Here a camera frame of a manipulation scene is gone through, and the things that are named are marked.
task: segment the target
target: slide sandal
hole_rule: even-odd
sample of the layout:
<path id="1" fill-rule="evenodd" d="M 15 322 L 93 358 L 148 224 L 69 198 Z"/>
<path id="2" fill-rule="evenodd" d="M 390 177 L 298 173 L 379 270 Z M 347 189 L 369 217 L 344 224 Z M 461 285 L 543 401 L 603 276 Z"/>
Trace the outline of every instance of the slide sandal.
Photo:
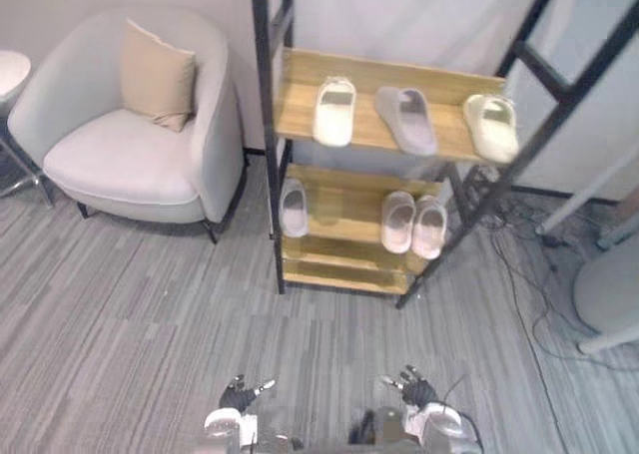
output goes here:
<path id="1" fill-rule="evenodd" d="M 510 163 L 519 152 L 512 102 L 498 95 L 472 95 L 463 116 L 477 154 L 497 163 Z"/>
<path id="2" fill-rule="evenodd" d="M 345 147 L 352 139 L 355 86 L 345 77 L 330 77 L 319 87 L 313 138 L 328 147 Z"/>
<path id="3" fill-rule="evenodd" d="M 381 204 L 381 244 L 390 252 L 410 249 L 415 201 L 407 192 L 392 192 Z"/>
<path id="4" fill-rule="evenodd" d="M 437 152 L 428 104 L 419 90 L 381 87 L 375 93 L 375 108 L 403 151 L 423 156 Z"/>
<path id="5" fill-rule="evenodd" d="M 435 259 L 445 242 L 448 214 L 435 197 L 424 195 L 416 203 L 412 228 L 412 251 L 424 259 Z"/>
<path id="6" fill-rule="evenodd" d="M 284 180 L 280 197 L 280 226 L 289 237 L 302 237 L 309 232 L 307 192 L 300 180 Z"/>

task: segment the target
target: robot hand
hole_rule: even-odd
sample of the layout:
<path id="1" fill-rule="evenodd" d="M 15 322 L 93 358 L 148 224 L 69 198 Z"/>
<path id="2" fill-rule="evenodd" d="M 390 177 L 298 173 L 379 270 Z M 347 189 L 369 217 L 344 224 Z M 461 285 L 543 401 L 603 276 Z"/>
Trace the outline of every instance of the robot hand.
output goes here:
<path id="1" fill-rule="evenodd" d="M 426 404 L 437 400 L 434 388 L 428 384 L 419 371 L 410 364 L 406 364 L 406 371 L 401 371 L 399 376 L 402 382 L 397 382 L 388 376 L 382 376 L 381 382 L 398 389 L 401 399 L 408 405 L 417 406 L 419 410 Z"/>
<path id="2" fill-rule="evenodd" d="M 244 414 L 244 411 L 267 389 L 271 389 L 276 382 L 271 379 L 253 389 L 244 388 L 244 374 L 238 374 L 233 378 L 220 397 L 219 407 L 232 407 Z"/>

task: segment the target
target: gray armchair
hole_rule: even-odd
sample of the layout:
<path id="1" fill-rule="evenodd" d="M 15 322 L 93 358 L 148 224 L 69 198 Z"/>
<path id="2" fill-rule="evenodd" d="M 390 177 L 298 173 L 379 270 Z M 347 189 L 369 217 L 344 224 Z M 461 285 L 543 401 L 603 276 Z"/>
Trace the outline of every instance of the gray armchair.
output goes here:
<path id="1" fill-rule="evenodd" d="M 195 117 L 181 133 L 123 109 L 127 19 L 196 53 Z M 219 223 L 243 173 L 226 38 L 181 9 L 117 8 L 85 21 L 36 71 L 9 128 L 69 197 L 134 220 Z"/>

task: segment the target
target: baseboard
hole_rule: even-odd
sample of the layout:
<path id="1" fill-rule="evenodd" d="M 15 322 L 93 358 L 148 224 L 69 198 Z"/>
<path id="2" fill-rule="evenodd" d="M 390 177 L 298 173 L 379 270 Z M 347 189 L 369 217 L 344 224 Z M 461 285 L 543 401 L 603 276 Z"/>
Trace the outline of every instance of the baseboard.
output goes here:
<path id="1" fill-rule="evenodd" d="M 530 195 L 562 198 L 564 200 L 568 200 L 573 195 L 572 193 L 556 192 L 554 190 L 543 190 L 541 188 L 519 187 L 515 185 L 513 185 L 510 189 L 516 193 L 528 193 Z M 619 202 L 616 202 L 614 200 L 606 200 L 603 198 L 591 198 L 589 202 L 596 203 L 597 205 L 605 205 L 607 207 L 616 207 L 619 204 Z"/>
<path id="2" fill-rule="evenodd" d="M 246 153 L 247 155 L 256 155 L 258 157 L 263 157 L 266 155 L 267 152 L 259 148 L 244 148 L 244 153 Z"/>

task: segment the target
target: round white table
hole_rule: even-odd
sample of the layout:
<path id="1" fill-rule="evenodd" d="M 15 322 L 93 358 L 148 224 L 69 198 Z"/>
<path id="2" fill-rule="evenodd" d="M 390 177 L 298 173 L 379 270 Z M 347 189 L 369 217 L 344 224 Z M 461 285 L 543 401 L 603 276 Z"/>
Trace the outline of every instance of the round white table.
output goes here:
<path id="1" fill-rule="evenodd" d="M 10 187 L 0 190 L 0 198 L 15 193 L 21 188 L 33 185 L 36 187 L 48 207 L 53 206 L 44 186 L 44 175 L 39 170 L 30 168 L 26 156 L 19 153 L 7 127 L 7 119 L 31 73 L 31 61 L 25 55 L 0 50 L 0 148 L 20 167 L 25 177 Z"/>

